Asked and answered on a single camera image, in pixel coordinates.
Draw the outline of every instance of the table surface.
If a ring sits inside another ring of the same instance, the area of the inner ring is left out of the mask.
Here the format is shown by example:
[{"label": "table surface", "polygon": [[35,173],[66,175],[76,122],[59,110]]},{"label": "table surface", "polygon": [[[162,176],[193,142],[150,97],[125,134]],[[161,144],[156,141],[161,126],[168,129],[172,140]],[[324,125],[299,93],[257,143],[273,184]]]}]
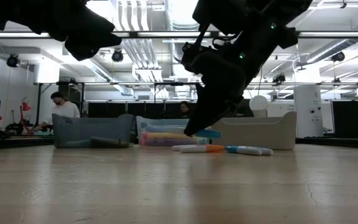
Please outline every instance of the table surface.
[{"label": "table surface", "polygon": [[358,223],[358,149],[1,149],[4,223]]}]

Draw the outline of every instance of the gray plastic bin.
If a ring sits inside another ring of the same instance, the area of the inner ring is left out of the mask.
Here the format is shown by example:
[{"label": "gray plastic bin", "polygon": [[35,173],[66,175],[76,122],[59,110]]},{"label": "gray plastic bin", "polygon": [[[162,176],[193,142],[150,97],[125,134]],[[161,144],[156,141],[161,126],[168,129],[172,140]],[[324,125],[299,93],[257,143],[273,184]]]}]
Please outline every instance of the gray plastic bin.
[{"label": "gray plastic bin", "polygon": [[67,118],[52,115],[56,148],[92,147],[91,139],[130,142],[135,117],[123,114],[118,118]]}]

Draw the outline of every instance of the ceiling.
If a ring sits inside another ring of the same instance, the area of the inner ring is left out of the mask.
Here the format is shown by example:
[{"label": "ceiling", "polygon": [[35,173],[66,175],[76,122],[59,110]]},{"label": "ceiling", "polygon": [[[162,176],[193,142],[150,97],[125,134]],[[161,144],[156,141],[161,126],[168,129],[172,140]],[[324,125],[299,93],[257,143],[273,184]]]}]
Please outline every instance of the ceiling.
[{"label": "ceiling", "polygon": [[[182,5],[185,5],[189,2],[194,2],[196,0],[183,0]],[[297,30],[358,30],[358,0],[352,0],[347,2],[347,7],[340,9],[342,6],[342,0],[317,0],[313,1],[311,9],[307,10],[300,17],[292,21],[288,26],[295,26]],[[88,7],[94,12],[100,14],[101,16],[107,18],[110,21],[113,21],[115,24],[123,26],[121,18],[118,21],[115,21],[114,17],[114,8],[110,1],[90,1]],[[165,12],[164,0],[148,0],[147,1],[147,23],[149,29],[152,31],[163,31],[170,30],[168,26],[166,12]],[[140,14],[140,2],[137,1],[137,12]],[[173,8],[173,11],[183,15],[191,15],[191,9],[188,8],[176,7]],[[122,7],[119,8],[119,14],[122,14]],[[131,24],[132,12],[129,10],[127,15],[129,24]],[[21,26],[19,24],[8,22],[5,31],[29,31],[28,28]],[[188,74],[181,71],[183,69],[176,68],[173,72],[174,67],[179,67],[181,65],[173,65],[175,61],[172,59],[172,48],[171,44],[167,43],[171,40],[162,40],[162,39],[152,39],[152,46],[155,52],[155,58],[158,60],[158,64],[162,68],[162,78],[169,79],[174,76],[188,77],[189,81],[194,81],[192,74]],[[284,73],[288,82],[293,80],[294,69],[295,73],[297,68],[294,68],[292,62],[286,62],[286,60],[299,61],[299,55],[307,56],[313,52],[321,49],[331,42],[338,41],[332,39],[300,39],[299,44],[287,49],[277,48],[273,53],[273,56],[269,58],[266,64],[262,67],[262,81],[271,82],[272,78],[275,75],[278,75],[280,72]],[[203,43],[203,45],[209,45],[211,42],[208,40]],[[9,47],[35,47],[40,48],[42,51],[46,52],[47,55],[52,56],[54,61],[60,63],[61,77],[74,77],[79,81],[92,82],[94,81],[95,74],[88,69],[87,66],[83,65],[81,62],[77,62],[72,56],[65,54],[63,43],[50,40],[50,39],[4,39],[0,40],[0,53],[7,52]],[[111,76],[118,81],[122,82],[134,82],[136,79],[132,75],[132,61],[125,53],[124,50],[124,61],[120,63],[113,63],[111,60],[112,53],[114,52],[114,47],[101,49],[99,54],[95,56],[94,60],[97,61],[104,70],[108,71]],[[320,70],[320,75],[322,81],[332,81],[334,76],[341,76],[343,74],[350,74],[352,72],[358,71],[358,43],[346,48],[343,50],[346,55],[346,59],[343,62],[337,62],[335,64],[335,69],[333,69],[333,63],[327,61],[320,61],[316,64],[313,64],[314,67],[318,67]],[[40,55],[25,55],[20,54],[25,60],[30,63],[40,63]],[[260,76],[255,79],[255,82],[260,81]],[[358,82],[358,74],[349,77],[346,81],[343,82]]]}]

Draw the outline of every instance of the person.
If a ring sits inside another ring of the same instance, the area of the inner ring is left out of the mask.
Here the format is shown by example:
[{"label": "person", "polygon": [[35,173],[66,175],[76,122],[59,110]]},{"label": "person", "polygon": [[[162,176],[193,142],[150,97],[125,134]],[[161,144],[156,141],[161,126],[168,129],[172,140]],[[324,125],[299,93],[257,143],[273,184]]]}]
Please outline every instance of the person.
[{"label": "person", "polygon": [[[80,111],[78,110],[77,105],[65,100],[63,94],[55,92],[50,96],[50,99],[56,104],[56,106],[52,108],[52,114],[57,114],[68,118],[80,117]],[[50,126],[52,124],[52,114],[44,122],[34,128],[34,130],[36,131]]]},{"label": "person", "polygon": [[190,118],[190,109],[187,101],[182,101],[180,103],[180,111],[181,111],[180,118]]}]

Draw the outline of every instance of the wall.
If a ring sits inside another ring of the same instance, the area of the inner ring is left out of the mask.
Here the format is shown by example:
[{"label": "wall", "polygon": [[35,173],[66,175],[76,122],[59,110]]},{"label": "wall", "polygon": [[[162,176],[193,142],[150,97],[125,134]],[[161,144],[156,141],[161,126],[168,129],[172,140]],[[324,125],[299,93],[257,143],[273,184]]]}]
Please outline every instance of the wall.
[{"label": "wall", "polygon": [[[267,108],[267,114],[269,117],[284,116],[289,111],[295,111],[295,105],[293,100],[272,101]],[[321,112],[323,114],[323,127],[332,130],[328,133],[333,133],[334,121],[330,101],[321,102]]]},{"label": "wall", "polygon": [[23,68],[9,68],[6,61],[0,59],[0,128],[20,120],[20,105],[22,99],[28,97],[32,111],[25,112],[25,116],[31,115],[31,122],[35,122],[35,111],[37,109],[37,87],[33,85],[34,74],[27,73]]}]

